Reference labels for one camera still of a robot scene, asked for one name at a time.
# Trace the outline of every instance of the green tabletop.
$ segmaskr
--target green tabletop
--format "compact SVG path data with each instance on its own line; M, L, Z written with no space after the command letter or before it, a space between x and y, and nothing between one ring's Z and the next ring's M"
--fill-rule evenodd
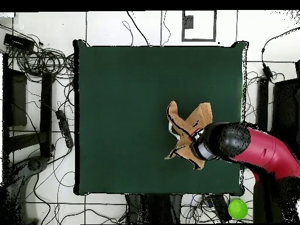
M179 115L187 118L198 104L210 102L214 122L239 122L245 47L246 42L234 47L74 42L79 56L74 192L238 192L238 164L209 161L195 171L184 159L164 160L176 145L166 108L175 100Z

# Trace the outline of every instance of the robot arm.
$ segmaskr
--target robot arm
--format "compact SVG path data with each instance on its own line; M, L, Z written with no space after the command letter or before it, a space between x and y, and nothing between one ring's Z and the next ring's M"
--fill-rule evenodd
M211 123L196 131L192 139L191 149L200 159L244 163L252 170L254 222L300 221L296 211L300 163L282 141L243 124L226 122Z

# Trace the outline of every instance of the tan fabric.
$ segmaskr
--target tan fabric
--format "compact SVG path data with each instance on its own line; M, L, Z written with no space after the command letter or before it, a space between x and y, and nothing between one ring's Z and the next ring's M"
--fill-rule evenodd
M167 118L173 124L173 129L180 136L180 140L177 142L175 149L165 159L172 159L175 156L179 156L184 159L188 159L194 164L195 169L202 169L204 167L204 161L195 157L190 150L190 144L192 143L189 137L198 129L204 128L207 124L213 121L213 114L210 103L201 103L186 119L181 119L178 116L177 104L172 101L167 110Z

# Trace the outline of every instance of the green ball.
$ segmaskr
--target green ball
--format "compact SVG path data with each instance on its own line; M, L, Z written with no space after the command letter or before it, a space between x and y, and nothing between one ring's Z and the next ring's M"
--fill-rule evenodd
M232 218L240 220L246 217L248 213L248 207L244 201L242 201L241 199L236 199L234 201L231 201L231 203L229 204L228 212Z

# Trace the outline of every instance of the wire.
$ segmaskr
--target wire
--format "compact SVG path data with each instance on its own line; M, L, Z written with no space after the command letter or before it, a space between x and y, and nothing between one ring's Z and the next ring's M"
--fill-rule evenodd
M163 17L163 25L166 27L166 29L169 31L169 37L168 37L168 40L166 42L164 42L162 45L164 45L165 43L167 43L171 37L171 32L170 30L168 29L168 27L166 26L165 24L165 19L166 19L166 12L165 12L165 16Z
M122 23L123 23L124 27L127 28L127 29L129 30L130 34L131 34L131 44L130 44L130 46L132 46L132 44L133 44L133 42L134 42L134 36L133 36L133 34L132 34L132 32L131 32L130 25L129 25L129 23L126 22L126 21L122 21Z
M41 199L41 198L36 194L35 190L36 190L36 185L38 184L38 181L39 181L39 173L37 174L37 179L36 179L35 185L34 185L34 187L33 187L33 192L35 193L35 196L36 196L40 201L42 201L43 203L47 204L48 207L49 207L49 210L48 210L47 215L45 215L43 221L42 221L41 224L40 224L40 225L43 225L45 219L47 218L47 216L49 215L49 213L50 213L50 211L51 211L51 206L50 206L50 204L48 204L45 200Z
M289 33L294 32L294 31L296 31L296 30L298 30L298 29L300 29L300 27L290 29L290 30L288 30L288 31L286 31L286 32L284 32L284 33L282 33L281 35L275 36L275 37L271 38L270 40L268 40L268 41L265 43L265 45L264 45L264 47L262 48L262 50L261 50L261 62L264 64L263 55L264 55L264 52L265 52L265 47L266 47L266 45L267 45L270 41L272 41L272 40L274 40L274 39L276 39L276 38L279 38L279 37L281 37L281 36L283 36L283 35L288 35Z
M67 217L78 216L78 215L83 214L83 213L85 213L85 212L93 212L93 213L95 213L96 215L98 215L98 216L100 216L100 217L106 218L107 220L111 221L112 223L115 223L115 224L121 224L121 223L118 223L117 219L115 219L115 218L109 218L109 217L107 217L107 216L101 215L101 214L95 212L95 211L92 210L92 209L86 209L86 210L84 210L84 211L82 211L82 212L79 212L79 213L76 213L76 214L69 214L69 215L66 215L66 216L63 217L63 219L60 221L59 224L62 225L63 220L64 220L65 218L67 218Z
M131 15L129 14L129 12L126 11L126 13L127 13L127 15L130 17L130 19L132 20L132 22L134 23L134 26L137 28L138 32L144 37L144 39L145 39L145 41L146 41L146 43L147 43L147 46L149 46L149 43L148 43L146 37L143 35L143 33L142 33L142 32L140 31L140 29L137 27L137 24L135 24L133 18L132 18Z

